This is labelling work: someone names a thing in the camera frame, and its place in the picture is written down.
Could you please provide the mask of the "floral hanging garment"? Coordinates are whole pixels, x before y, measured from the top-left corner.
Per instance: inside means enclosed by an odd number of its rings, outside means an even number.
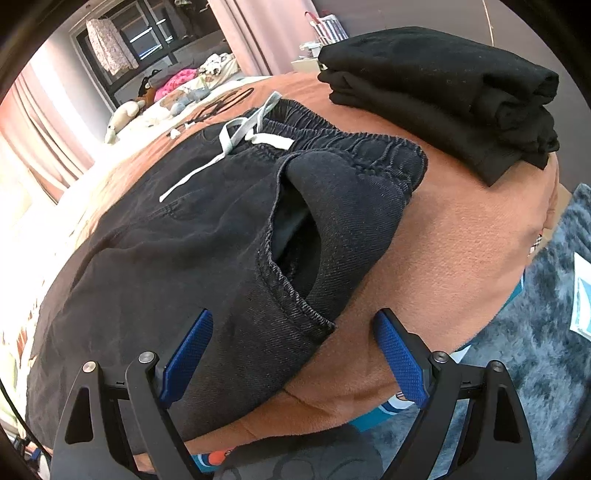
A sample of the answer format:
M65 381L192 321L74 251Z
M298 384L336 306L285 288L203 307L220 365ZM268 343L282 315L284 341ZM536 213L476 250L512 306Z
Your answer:
M90 19L86 22L86 30L96 59L111 76L139 67L134 55L110 19Z

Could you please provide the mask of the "pink curtain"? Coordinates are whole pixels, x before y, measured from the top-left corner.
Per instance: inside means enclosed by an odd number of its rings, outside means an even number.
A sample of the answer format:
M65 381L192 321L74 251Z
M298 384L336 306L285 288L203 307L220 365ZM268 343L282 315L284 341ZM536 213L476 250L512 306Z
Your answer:
M308 0L211 0L211 11L247 76L288 73L300 46L315 40Z
M94 160L81 138L58 118L50 97L25 68L1 102L1 138L43 192L58 202Z

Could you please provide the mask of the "pink curtain left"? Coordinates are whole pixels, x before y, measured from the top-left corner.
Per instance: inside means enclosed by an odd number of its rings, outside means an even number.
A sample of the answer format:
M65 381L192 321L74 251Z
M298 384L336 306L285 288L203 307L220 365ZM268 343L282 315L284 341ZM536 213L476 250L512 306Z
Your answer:
M58 118L50 97L25 68L1 102L1 138L43 192L58 202L94 160L81 138Z

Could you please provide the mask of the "striped bag on cabinet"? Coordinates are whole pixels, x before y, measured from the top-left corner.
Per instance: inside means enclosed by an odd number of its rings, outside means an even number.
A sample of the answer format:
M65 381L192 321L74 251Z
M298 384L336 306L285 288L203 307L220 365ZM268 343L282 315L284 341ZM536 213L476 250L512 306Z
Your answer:
M349 38L348 33L334 14L318 17L311 11L305 11L304 16L308 18L308 23L322 45L339 43Z

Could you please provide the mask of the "brown bed blanket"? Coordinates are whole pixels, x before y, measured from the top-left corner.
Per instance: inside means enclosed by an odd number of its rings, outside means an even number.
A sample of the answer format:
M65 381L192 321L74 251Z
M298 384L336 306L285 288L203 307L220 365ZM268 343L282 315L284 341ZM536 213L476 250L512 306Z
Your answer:
M375 314L388 308L429 347L458 349L500 311L552 215L559 182L555 157L545 169L519 161L487 185L455 157L370 111L332 103L330 94L328 85L307 74L256 82L245 99L192 126L157 160L214 124L222 126L221 146L235 145L249 134L239 121L242 114L281 99L300 103L347 133L409 140L427 158L388 250L353 291L334 332L252 412L198 438L181 438L193 454L320 432L377 408L400 387L374 338Z

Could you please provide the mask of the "cream plush toy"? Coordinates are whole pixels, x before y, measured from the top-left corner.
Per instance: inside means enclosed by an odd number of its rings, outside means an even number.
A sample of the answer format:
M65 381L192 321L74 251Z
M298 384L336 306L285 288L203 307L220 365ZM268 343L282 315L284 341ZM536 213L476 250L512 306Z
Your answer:
M112 144L116 140L116 135L120 132L127 124L129 124L145 106L145 101L130 100L120 105L111 115L104 136L104 142L106 144Z

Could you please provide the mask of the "grey shaggy rug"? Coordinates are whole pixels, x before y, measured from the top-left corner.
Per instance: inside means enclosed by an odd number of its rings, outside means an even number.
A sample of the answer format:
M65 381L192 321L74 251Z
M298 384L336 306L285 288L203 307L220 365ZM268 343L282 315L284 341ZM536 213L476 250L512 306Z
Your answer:
M469 342L427 479L590 475L590 189L576 188L523 291Z

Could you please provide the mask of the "black denim pants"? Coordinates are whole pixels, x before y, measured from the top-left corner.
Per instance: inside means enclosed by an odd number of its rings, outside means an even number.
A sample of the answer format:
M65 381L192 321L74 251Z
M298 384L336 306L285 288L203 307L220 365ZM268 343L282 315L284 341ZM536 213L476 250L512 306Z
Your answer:
M417 144L287 99L239 121L235 145L214 124L157 161L49 288L26 406L45 446L85 362L162 353L202 312L211 341L170 415L186 441L235 422L304 367L388 250L427 169Z

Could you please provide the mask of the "person's leg grey patterned trousers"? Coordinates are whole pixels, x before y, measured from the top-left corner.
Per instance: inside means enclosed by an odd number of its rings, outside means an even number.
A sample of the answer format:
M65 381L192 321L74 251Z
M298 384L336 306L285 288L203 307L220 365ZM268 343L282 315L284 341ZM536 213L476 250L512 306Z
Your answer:
M379 479L380 453L351 425L303 436L273 437L238 447L216 479Z

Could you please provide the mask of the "white earbuds on bed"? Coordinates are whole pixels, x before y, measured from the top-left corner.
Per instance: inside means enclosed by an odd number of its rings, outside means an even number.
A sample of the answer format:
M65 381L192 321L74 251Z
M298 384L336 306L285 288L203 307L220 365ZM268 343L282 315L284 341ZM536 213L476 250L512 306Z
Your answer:
M192 122L185 122L185 123L182 123L176 127L173 127L168 133L169 138L170 139L178 138L183 132L185 132L192 125L193 125Z

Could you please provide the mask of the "stack of folded black clothes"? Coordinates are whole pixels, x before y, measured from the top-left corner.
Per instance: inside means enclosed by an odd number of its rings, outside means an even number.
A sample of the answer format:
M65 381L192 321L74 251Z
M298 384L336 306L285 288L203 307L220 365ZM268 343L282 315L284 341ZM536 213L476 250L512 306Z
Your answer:
M487 185L560 148L546 106L559 76L509 51L424 27L322 47L332 103L370 111L456 157Z

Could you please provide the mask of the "blue patterned bed sheet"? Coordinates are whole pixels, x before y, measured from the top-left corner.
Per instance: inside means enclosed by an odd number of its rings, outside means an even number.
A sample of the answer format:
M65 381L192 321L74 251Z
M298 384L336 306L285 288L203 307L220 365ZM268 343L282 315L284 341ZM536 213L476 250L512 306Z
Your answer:
M507 305L509 305L522 291L525 283L526 273L525 271L522 273L520 277L519 283L516 285L515 289L513 290L512 294L505 302L501 310L503 310ZM468 351L471 349L470 344L466 344L464 348L461 350L457 350L450 354L451 358L456 361L456 363L460 363ZM372 428L375 428L379 424L389 420L391 417L398 415L411 406L414 406L414 403L403 400L402 393L397 393L394 396L391 396L386 402L379 405L377 408L373 409L372 411L363 414L362 416L349 421L349 425L352 425L356 428L359 432L366 432ZM228 457L229 453L233 450L232 448L225 449L225 450L218 450L213 451L211 453L204 453L204 454L197 454L191 455L195 464L197 464L198 469L204 473L212 473L221 466L224 462L225 458Z

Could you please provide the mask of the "grey blue plush toy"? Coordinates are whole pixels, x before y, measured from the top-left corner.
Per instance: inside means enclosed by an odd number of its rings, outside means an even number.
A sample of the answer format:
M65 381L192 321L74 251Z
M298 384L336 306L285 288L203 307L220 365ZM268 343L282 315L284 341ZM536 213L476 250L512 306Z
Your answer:
M174 100L169 107L171 116L179 115L189 104L198 103L204 100L211 94L208 88L198 88L183 92L176 100Z

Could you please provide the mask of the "pink garment on bed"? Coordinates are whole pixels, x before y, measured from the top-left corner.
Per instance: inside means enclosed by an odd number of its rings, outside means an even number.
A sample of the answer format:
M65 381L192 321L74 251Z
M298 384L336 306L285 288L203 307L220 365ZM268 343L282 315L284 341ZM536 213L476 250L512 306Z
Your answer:
M192 68L185 68L180 70L156 89L154 100L159 101L179 86L192 80L195 76L197 76L197 72L197 69Z

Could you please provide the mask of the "pink curtain right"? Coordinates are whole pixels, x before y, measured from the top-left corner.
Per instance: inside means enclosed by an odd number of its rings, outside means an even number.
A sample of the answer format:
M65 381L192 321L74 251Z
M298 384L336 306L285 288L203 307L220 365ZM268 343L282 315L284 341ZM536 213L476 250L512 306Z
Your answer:
M308 0L211 0L211 11L247 76L288 73L300 46L315 40Z

